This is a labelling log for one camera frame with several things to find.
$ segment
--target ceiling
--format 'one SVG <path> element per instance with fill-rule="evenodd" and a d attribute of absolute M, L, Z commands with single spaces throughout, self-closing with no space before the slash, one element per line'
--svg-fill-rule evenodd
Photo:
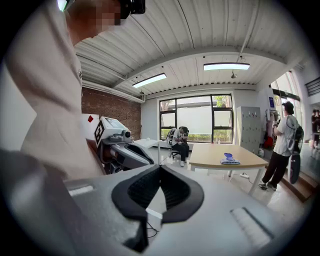
<path fill-rule="evenodd" d="M 139 96 L 210 84 L 267 86 L 306 57 L 295 25 L 266 0 L 146 0 L 146 12 L 76 45 L 82 79 Z M 239 53 L 243 46 L 243 58 Z M 248 70 L 204 71 L 245 62 Z M 167 78 L 132 85 L 165 73 Z"/>

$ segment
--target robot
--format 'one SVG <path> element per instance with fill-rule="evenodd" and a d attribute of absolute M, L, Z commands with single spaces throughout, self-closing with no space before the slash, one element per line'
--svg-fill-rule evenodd
<path fill-rule="evenodd" d="M 111 174 L 153 165 L 151 153 L 134 142 L 131 131 L 117 119 L 102 116 L 94 131 L 97 153 L 106 172 Z M 105 160 L 103 152 L 110 151 L 112 160 Z"/>

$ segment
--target step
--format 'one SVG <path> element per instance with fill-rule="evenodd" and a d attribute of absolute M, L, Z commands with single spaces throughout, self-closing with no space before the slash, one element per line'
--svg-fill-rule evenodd
<path fill-rule="evenodd" d="M 288 179 L 287 173 L 283 176 L 281 182 L 287 188 L 289 188 L 295 194 L 295 196 L 299 198 L 299 200 L 303 203 L 307 201 L 308 198 L 311 197 L 314 193 L 308 187 L 304 186 L 303 183 L 301 183 L 301 179 L 298 179 L 298 181 L 295 184 L 291 184 Z"/>
<path fill-rule="evenodd" d="M 318 189 L 318 182 L 316 182 L 313 178 L 302 171 L 300 171 L 299 173 L 299 181 L 312 192 L 316 192 L 316 190 Z"/>

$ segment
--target machine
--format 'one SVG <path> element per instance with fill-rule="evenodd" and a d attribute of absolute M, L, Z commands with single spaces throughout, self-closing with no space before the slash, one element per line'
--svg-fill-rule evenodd
<path fill-rule="evenodd" d="M 169 165 L 63 182 L 20 152 L 0 150 L 0 162 L 0 191 L 19 226 L 10 230 L 29 253 L 26 242 L 59 256 L 276 255 L 295 234 L 232 184 Z M 165 205 L 150 243 L 146 208 L 159 189 Z"/>
<path fill-rule="evenodd" d="M 117 119 L 102 116 L 94 131 L 97 153 L 106 172 L 130 170 L 154 164 L 147 148 L 134 143 L 131 131 Z M 110 152 L 112 160 L 104 157 Z"/>

